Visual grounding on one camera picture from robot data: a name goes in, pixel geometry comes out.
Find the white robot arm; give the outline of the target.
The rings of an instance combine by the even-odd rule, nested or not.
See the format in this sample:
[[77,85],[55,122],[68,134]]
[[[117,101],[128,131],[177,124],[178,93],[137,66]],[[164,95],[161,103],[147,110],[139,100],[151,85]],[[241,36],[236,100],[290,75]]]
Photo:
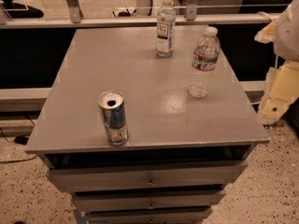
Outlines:
[[292,0],[278,18],[274,52],[284,60],[299,61],[299,0]]

